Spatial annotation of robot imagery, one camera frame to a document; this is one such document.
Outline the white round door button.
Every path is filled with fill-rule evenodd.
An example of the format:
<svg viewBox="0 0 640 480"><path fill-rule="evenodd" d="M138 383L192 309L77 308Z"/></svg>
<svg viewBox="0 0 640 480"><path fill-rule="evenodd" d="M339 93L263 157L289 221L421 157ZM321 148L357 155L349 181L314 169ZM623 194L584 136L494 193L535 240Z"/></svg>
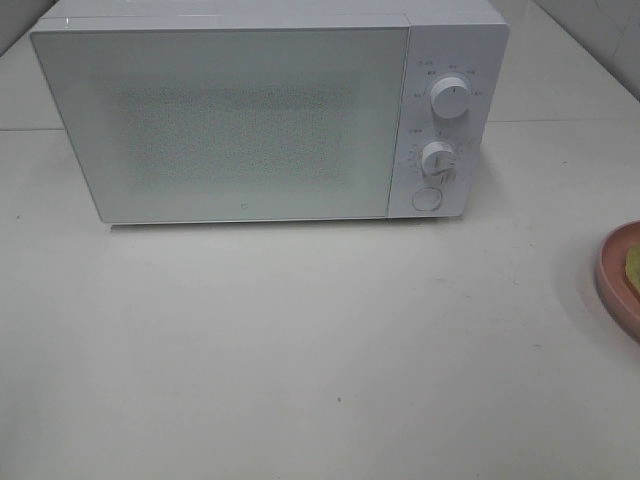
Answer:
<svg viewBox="0 0 640 480"><path fill-rule="evenodd" d="M425 187L412 196L413 207L422 212L437 211L443 201L443 193L434 187Z"/></svg>

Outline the white microwave oven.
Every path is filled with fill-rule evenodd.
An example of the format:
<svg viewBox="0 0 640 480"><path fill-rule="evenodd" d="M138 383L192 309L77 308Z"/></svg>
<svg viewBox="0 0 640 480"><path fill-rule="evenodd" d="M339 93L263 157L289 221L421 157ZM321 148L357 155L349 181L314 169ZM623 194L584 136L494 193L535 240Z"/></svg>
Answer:
<svg viewBox="0 0 640 480"><path fill-rule="evenodd" d="M35 24L39 32L260 31L404 28L408 32L388 208L381 218L261 220L318 221L456 217L463 213L510 29L486 1L60 1ZM430 87L449 74L470 84L468 110L443 119L432 110ZM422 148L449 143L455 167L425 176ZM440 208L422 212L412 196L443 193Z"/></svg>

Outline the white microwave knob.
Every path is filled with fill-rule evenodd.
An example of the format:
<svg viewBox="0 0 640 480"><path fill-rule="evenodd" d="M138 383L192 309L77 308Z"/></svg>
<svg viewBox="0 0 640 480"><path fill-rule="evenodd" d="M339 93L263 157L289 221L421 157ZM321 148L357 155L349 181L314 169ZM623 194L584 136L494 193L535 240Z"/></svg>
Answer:
<svg viewBox="0 0 640 480"><path fill-rule="evenodd" d="M430 87L429 97L433 112L443 119L455 119L469 108L471 88L459 74L442 76Z"/></svg>
<svg viewBox="0 0 640 480"><path fill-rule="evenodd" d="M420 165L425 176L435 176L454 168L456 159L456 152L449 143L432 141L422 148Z"/></svg>

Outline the pink round plate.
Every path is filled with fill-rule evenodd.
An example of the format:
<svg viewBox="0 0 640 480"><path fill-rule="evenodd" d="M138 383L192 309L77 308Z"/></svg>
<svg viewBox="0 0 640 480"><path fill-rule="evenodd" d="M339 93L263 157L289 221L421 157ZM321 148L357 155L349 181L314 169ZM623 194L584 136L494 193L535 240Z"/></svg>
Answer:
<svg viewBox="0 0 640 480"><path fill-rule="evenodd" d="M639 342L639 290L626 272L627 253L639 244L639 221L612 230L602 241L595 261L600 299L616 323Z"/></svg>

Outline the white microwave door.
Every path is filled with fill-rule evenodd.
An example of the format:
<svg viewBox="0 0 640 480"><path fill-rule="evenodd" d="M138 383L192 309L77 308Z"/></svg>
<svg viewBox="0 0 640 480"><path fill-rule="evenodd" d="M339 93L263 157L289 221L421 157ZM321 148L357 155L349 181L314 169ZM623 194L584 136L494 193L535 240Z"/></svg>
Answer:
<svg viewBox="0 0 640 480"><path fill-rule="evenodd" d="M404 28L39 32L109 224L381 218Z"/></svg>

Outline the sandwich with lettuce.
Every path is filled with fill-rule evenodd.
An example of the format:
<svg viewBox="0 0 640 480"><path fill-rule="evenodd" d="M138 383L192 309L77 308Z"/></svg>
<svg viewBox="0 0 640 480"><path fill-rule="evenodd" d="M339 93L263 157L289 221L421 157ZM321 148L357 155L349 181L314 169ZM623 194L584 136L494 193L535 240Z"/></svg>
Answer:
<svg viewBox="0 0 640 480"><path fill-rule="evenodd" d="M640 244L631 245L625 255L626 281L635 295L640 295Z"/></svg>

